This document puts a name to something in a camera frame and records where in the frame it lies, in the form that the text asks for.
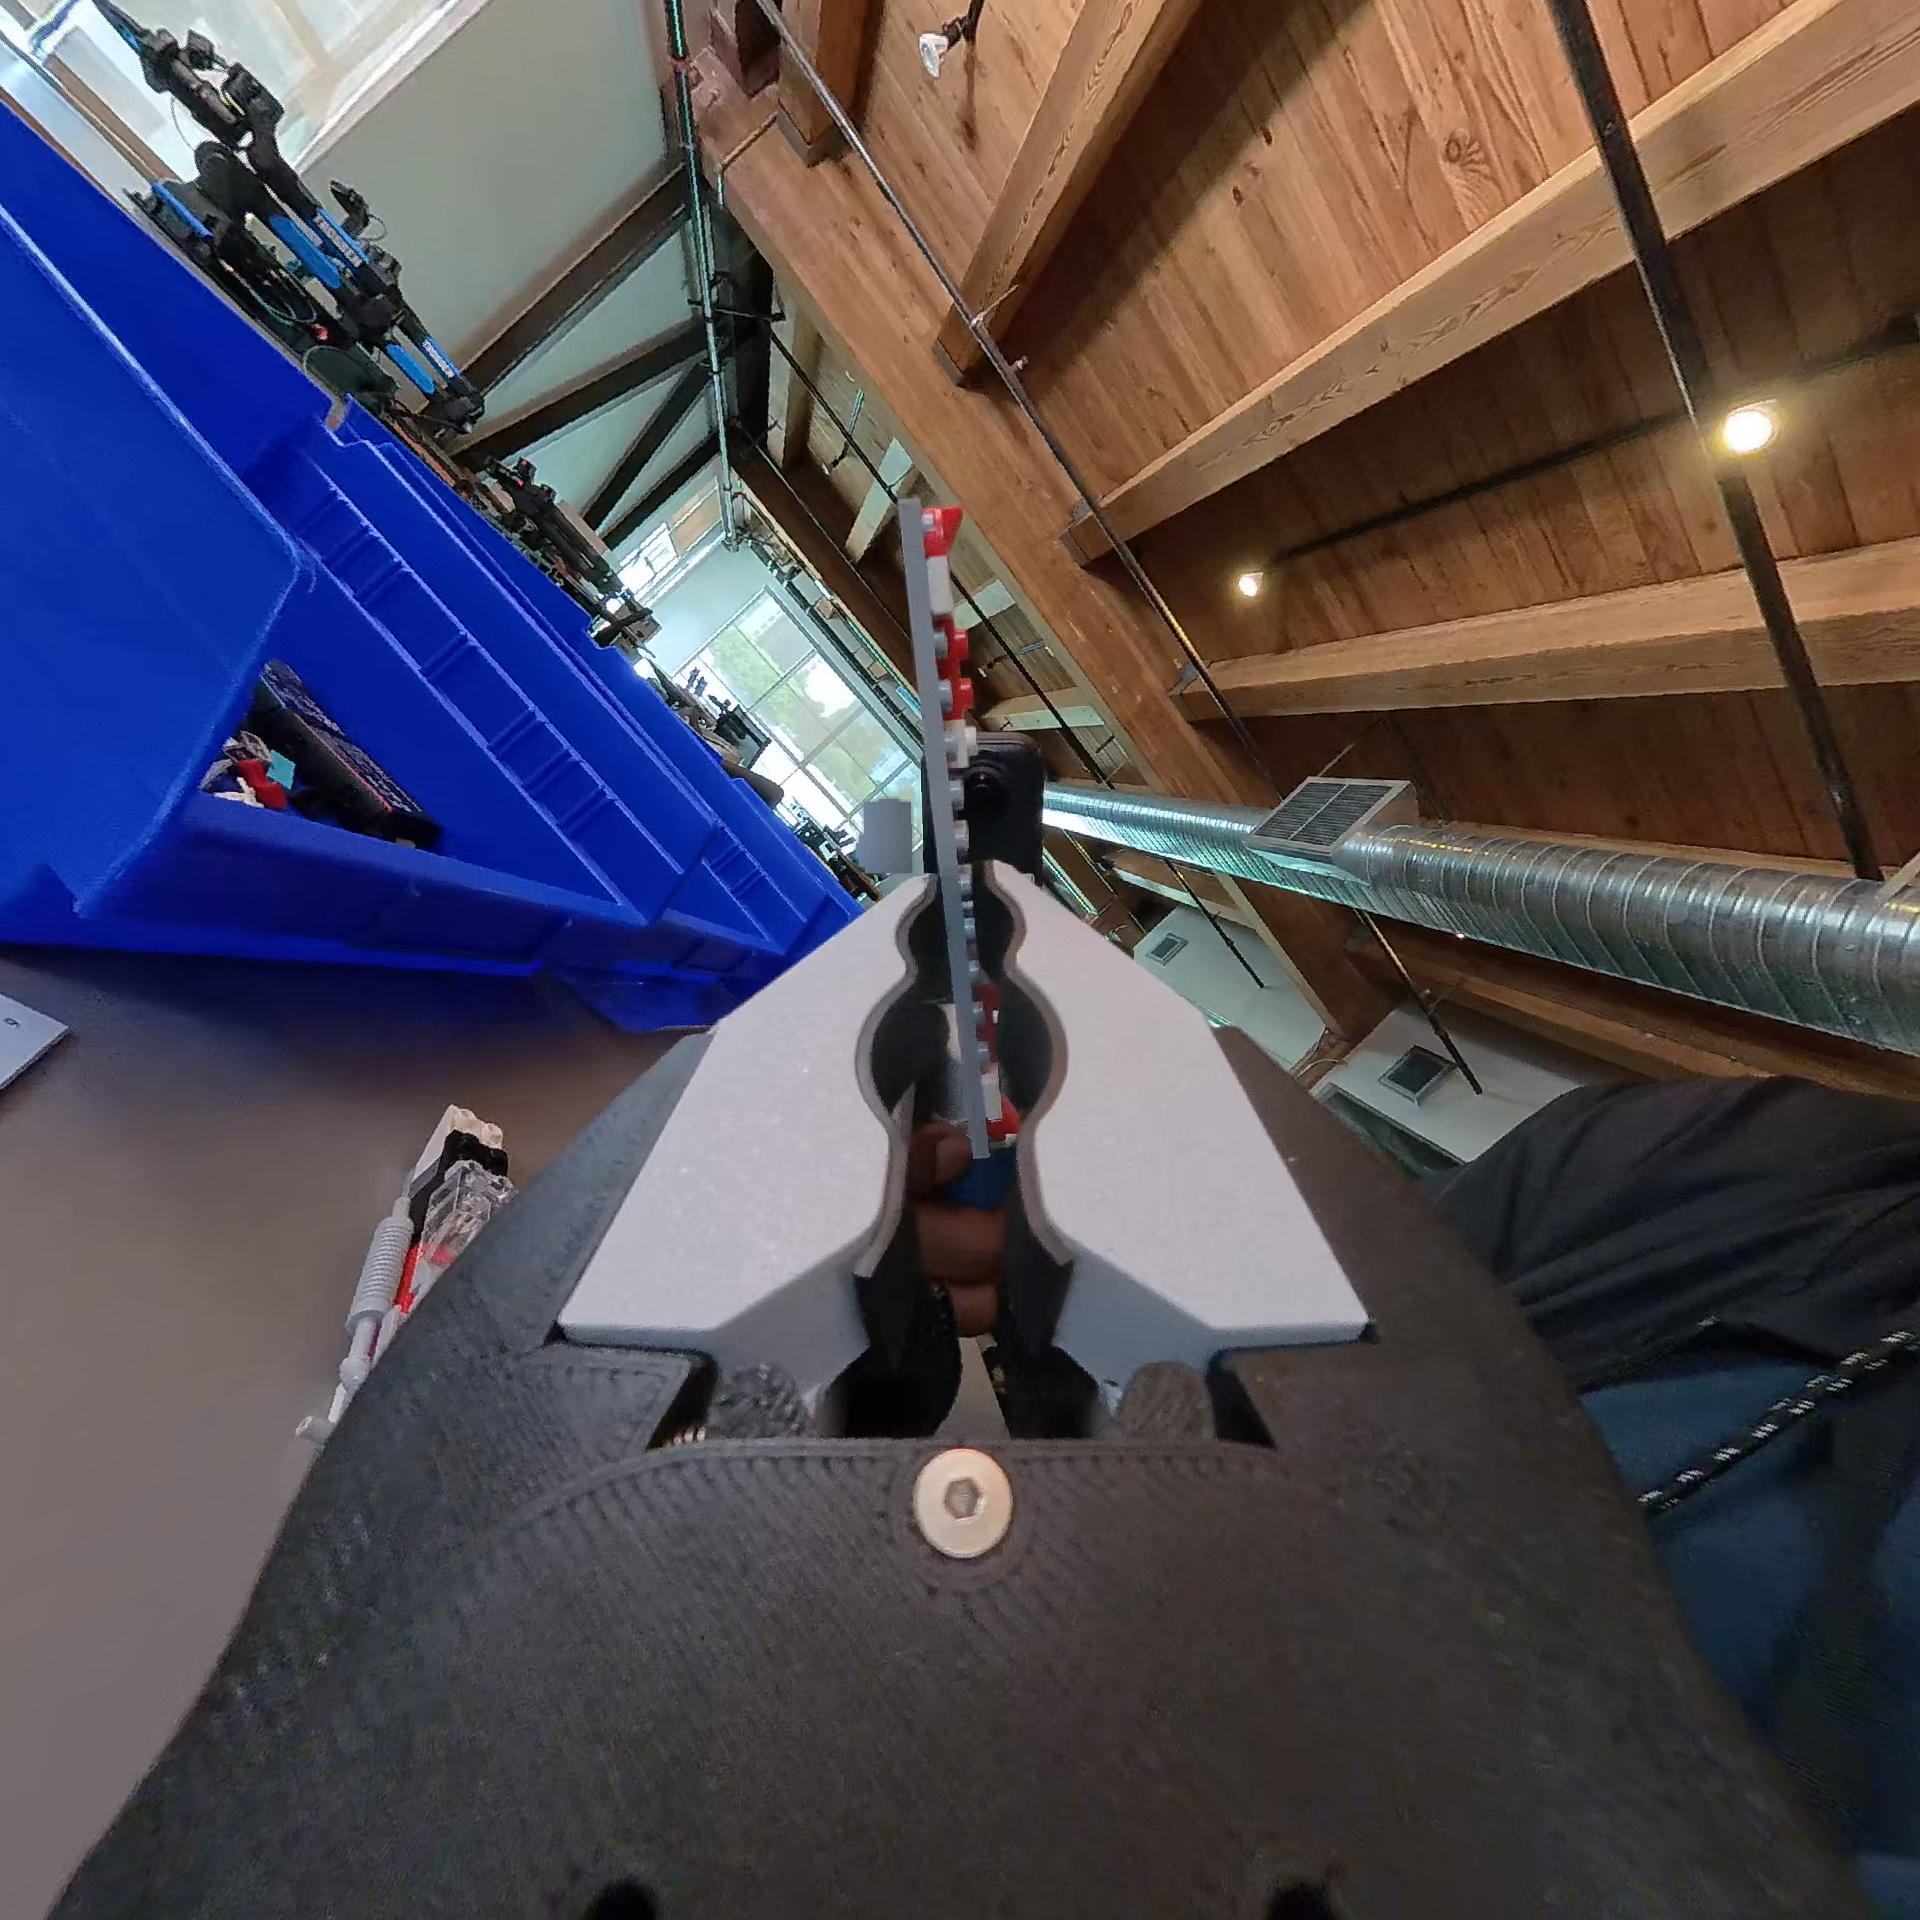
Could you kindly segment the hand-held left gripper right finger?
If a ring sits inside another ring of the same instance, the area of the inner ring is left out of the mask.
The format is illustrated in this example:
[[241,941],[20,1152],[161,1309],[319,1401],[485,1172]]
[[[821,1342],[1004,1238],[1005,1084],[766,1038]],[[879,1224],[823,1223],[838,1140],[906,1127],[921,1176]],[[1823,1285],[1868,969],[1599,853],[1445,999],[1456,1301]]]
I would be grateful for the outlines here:
[[975,872],[1014,1117],[989,1367],[1012,1433],[1097,1433],[1152,1368],[1344,1349],[1356,1281],[1228,1034],[1014,869]]

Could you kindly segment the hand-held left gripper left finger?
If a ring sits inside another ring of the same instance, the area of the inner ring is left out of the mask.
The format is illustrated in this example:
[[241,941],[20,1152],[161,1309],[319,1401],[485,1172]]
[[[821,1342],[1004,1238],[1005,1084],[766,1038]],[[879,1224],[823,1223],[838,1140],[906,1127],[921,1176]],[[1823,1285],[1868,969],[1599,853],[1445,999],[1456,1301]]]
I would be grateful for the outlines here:
[[905,1205],[905,1140],[943,1089],[943,1008],[911,880],[711,1029],[559,1309],[569,1342],[777,1368],[817,1412],[871,1346],[857,1281]]

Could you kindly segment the grey red toy brick plate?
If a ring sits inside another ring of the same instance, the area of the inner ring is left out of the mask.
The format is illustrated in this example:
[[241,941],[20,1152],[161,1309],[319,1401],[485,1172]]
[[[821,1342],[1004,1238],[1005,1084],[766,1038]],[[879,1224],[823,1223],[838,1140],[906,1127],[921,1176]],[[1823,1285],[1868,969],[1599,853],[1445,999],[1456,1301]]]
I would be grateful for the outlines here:
[[911,496],[896,503],[903,548],[906,637],[921,726],[922,850],[942,911],[948,1005],[953,1014],[953,1105],[973,1161],[989,1161],[1007,1138],[999,1070],[991,1056],[997,1013],[977,953],[975,887],[968,862],[965,777],[975,732],[961,637],[953,623],[948,548],[954,516]]

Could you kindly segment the person's right hand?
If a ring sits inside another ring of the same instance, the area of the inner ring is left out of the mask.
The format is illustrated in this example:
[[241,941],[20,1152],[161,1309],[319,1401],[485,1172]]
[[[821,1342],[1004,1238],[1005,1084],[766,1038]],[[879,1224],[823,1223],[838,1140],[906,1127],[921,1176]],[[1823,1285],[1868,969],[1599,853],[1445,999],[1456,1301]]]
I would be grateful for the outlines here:
[[903,1196],[919,1256],[946,1293],[958,1333],[988,1336],[999,1320],[1005,1265],[1004,1165],[973,1157],[959,1125],[922,1120],[906,1143]]

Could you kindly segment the large paned window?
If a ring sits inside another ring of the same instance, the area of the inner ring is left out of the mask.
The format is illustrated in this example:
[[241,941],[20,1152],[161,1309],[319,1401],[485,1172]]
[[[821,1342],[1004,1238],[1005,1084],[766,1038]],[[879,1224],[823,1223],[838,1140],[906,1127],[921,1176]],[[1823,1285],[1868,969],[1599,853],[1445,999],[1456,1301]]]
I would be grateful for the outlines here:
[[669,678],[732,728],[791,824],[850,832],[865,801],[914,792],[906,749],[876,701],[773,592],[734,613]]

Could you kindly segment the black white toy brick vehicle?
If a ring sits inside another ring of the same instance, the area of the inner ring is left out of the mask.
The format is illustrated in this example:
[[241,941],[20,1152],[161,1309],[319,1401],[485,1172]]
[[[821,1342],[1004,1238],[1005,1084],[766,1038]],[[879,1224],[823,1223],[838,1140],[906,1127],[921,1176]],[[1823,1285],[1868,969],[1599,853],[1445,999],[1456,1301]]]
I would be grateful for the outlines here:
[[391,1209],[377,1220],[345,1313],[338,1377],[296,1440],[319,1452],[372,1368],[431,1286],[472,1238],[513,1200],[512,1161],[500,1127],[447,1105]]

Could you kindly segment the person's torso in blue hoodie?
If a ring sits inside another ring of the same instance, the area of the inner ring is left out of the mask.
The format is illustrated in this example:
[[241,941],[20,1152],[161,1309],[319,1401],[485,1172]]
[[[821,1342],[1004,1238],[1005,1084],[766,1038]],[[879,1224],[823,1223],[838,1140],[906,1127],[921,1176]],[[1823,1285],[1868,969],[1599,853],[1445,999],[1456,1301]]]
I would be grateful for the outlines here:
[[1693,1645],[1873,1916],[1918,1916],[1916,1334],[1706,1333],[1581,1389]]

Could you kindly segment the black steel pole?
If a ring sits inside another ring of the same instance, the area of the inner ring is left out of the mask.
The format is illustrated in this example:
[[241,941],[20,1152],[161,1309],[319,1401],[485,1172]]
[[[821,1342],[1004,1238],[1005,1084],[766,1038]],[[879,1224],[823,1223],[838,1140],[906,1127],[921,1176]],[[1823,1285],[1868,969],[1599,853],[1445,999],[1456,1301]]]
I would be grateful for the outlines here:
[[[1562,49],[1574,96],[1586,117],[1599,166],[1610,186],[1620,228],[1629,244],[1655,328],[1658,332],[1672,383],[1700,441],[1712,410],[1712,372],[1704,342],[1679,280],[1665,228],[1653,199],[1639,146],[1626,127],[1614,72],[1599,48],[1592,12],[1586,2],[1550,2],[1554,36]],[[1844,855],[1861,880],[1880,880],[1884,869],[1868,824],[1857,784],[1844,758],[1825,693],[1817,681],[1806,637],[1791,613],[1780,562],[1761,525],[1752,488],[1727,456],[1706,456],[1727,521],[1734,554],[1759,613],[1766,647],[1783,673],[1799,724],[1814,758]]]

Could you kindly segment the duct vent grille box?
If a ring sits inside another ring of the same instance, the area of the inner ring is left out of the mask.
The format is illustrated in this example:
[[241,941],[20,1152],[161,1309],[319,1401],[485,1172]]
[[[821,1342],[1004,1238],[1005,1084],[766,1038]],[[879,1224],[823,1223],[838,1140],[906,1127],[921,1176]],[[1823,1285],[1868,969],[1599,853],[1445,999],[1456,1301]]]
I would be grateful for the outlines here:
[[1245,845],[1271,857],[1340,865],[1349,842],[1420,823],[1420,792],[1410,781],[1313,777],[1262,816]]

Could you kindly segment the silver metal air duct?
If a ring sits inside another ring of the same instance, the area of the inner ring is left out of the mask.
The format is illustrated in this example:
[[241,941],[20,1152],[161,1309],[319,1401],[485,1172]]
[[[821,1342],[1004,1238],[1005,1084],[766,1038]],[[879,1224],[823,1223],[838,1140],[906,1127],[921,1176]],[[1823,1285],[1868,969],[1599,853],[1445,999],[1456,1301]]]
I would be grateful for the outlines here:
[[1340,865],[1320,865],[1245,845],[1271,808],[1049,784],[1042,821],[1836,1040],[1918,1052],[1913,884],[1424,817],[1353,841]]

